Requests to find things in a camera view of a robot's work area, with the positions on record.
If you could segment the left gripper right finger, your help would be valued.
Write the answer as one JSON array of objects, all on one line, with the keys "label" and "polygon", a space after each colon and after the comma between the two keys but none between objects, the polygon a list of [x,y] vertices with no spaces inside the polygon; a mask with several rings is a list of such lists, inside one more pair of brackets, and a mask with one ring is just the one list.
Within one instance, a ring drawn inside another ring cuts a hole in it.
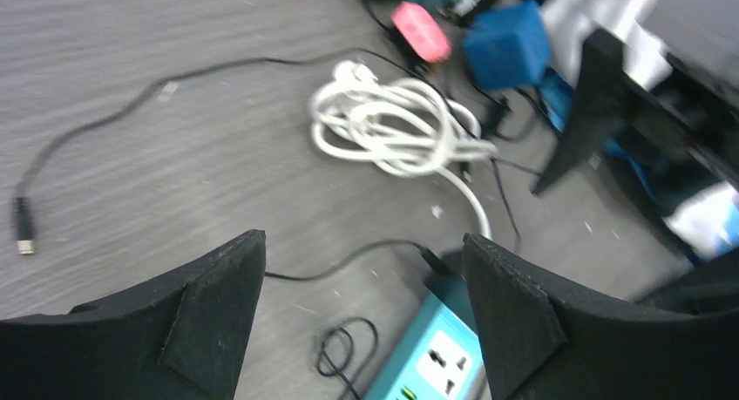
[{"label": "left gripper right finger", "polygon": [[735,399],[738,253],[637,301],[602,294],[478,234],[463,266],[495,399]]}]

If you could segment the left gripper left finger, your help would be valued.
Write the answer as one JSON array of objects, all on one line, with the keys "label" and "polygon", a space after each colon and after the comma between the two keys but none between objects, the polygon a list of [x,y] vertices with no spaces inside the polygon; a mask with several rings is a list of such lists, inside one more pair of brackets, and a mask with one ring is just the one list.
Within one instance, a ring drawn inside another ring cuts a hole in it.
[{"label": "left gripper left finger", "polygon": [[4,399],[231,399],[266,268],[250,230],[64,315],[1,323]]}]

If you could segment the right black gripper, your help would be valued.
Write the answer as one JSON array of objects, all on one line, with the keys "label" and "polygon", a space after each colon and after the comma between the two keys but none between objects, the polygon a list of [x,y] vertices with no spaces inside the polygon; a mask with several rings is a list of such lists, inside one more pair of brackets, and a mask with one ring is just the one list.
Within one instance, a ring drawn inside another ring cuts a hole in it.
[{"label": "right black gripper", "polygon": [[[646,90],[630,80],[628,124],[671,159],[691,158],[738,185],[738,77],[669,52],[670,73]],[[540,196],[625,128],[624,43],[599,28],[583,42],[570,111],[533,184]]]}]

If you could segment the teal usb power strip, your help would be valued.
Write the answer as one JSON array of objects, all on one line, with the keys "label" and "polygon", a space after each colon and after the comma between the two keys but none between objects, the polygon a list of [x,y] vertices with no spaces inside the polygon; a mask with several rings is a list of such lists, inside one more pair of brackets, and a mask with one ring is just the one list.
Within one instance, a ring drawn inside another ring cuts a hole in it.
[{"label": "teal usb power strip", "polygon": [[433,276],[365,399],[479,399],[485,367],[464,281]]}]

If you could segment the blue cube socket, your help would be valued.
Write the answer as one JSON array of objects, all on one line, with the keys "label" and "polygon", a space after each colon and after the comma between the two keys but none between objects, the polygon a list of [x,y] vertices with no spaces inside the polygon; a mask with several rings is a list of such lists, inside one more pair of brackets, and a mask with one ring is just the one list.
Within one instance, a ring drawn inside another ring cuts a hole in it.
[{"label": "blue cube socket", "polygon": [[534,0],[479,14],[462,40],[475,83],[485,91],[536,85],[552,59]]}]

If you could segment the pink plug adapter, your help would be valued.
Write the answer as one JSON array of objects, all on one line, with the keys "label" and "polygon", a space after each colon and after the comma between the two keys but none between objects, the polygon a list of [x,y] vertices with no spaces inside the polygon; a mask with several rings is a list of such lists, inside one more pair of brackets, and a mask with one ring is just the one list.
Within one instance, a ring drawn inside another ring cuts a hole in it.
[{"label": "pink plug adapter", "polygon": [[394,9],[390,20],[400,38],[425,63],[439,63],[450,57],[450,39],[422,5],[403,1]]}]

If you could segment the black power adapter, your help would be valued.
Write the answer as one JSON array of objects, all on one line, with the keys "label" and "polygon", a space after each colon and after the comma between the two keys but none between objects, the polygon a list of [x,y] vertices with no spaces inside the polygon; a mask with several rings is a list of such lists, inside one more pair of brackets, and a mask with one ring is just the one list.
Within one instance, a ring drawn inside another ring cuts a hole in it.
[{"label": "black power adapter", "polygon": [[452,249],[442,254],[436,254],[428,247],[419,248],[422,259],[438,276],[445,278],[462,278],[464,276],[463,249]]}]

